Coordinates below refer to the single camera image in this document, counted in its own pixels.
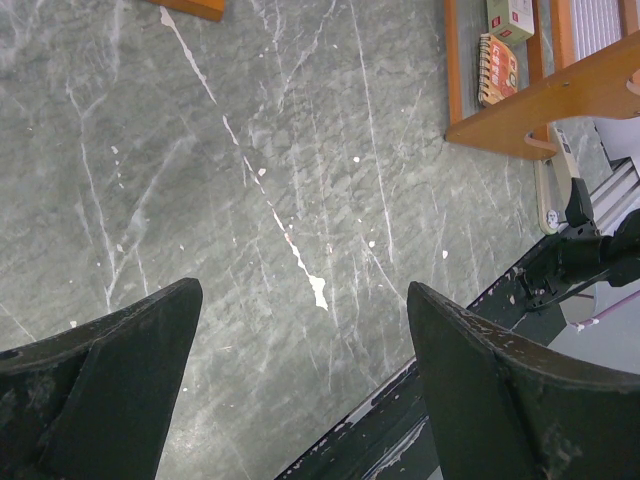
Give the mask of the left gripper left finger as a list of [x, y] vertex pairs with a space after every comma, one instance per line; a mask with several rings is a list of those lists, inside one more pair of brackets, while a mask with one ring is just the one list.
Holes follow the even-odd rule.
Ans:
[[183, 278], [1, 354], [4, 479], [153, 479], [203, 291]]

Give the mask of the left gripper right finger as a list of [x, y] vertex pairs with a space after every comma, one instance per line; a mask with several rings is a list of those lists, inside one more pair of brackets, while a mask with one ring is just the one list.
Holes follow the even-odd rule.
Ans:
[[447, 479], [635, 479], [639, 378], [511, 332], [425, 284], [407, 312]]

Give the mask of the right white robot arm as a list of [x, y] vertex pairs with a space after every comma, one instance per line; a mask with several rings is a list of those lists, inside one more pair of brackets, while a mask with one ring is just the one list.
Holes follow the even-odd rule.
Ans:
[[547, 309], [600, 281], [623, 287], [639, 279], [638, 210], [612, 235], [599, 233], [586, 183], [573, 177], [565, 214], [568, 227], [520, 275], [528, 312]]

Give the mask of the orange wooden shelf rack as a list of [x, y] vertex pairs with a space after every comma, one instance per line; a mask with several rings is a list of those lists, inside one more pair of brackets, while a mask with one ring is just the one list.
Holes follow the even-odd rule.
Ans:
[[577, 60], [572, 14], [567, 1], [551, 4], [555, 71], [544, 72], [542, 38], [527, 42], [527, 88], [471, 116], [465, 116], [460, 73], [460, 5], [444, 4], [450, 125], [446, 141], [475, 149], [546, 160], [557, 149], [549, 141], [551, 123], [574, 117], [615, 120], [639, 115], [639, 20], [634, 1], [618, 4], [622, 37], [619, 41]]

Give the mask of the wooden rack base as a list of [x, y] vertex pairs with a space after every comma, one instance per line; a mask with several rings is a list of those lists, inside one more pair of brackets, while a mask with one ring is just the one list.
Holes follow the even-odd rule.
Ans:
[[149, 2], [214, 22], [220, 22], [225, 11], [224, 0], [149, 0]]

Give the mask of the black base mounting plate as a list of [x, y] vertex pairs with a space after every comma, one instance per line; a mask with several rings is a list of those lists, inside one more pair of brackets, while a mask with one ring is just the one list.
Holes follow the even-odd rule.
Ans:
[[[477, 297], [468, 309], [547, 346], [564, 329], [558, 305], [527, 313], [517, 276], [548, 251], [543, 238]], [[280, 479], [427, 479], [437, 469], [430, 417], [420, 374], [411, 359], [313, 446], [285, 467]]]

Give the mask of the orange spiral notebook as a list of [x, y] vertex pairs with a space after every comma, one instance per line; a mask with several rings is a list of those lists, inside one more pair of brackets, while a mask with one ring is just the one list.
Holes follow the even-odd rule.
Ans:
[[511, 49], [494, 35], [482, 34], [479, 40], [480, 104], [489, 107], [514, 95], [518, 83], [518, 60]]

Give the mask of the aluminium extrusion rail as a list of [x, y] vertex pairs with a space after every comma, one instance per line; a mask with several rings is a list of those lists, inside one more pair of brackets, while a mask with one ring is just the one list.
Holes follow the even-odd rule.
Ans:
[[594, 221], [601, 234], [612, 235], [626, 216], [639, 208], [639, 173], [626, 159], [592, 194]]

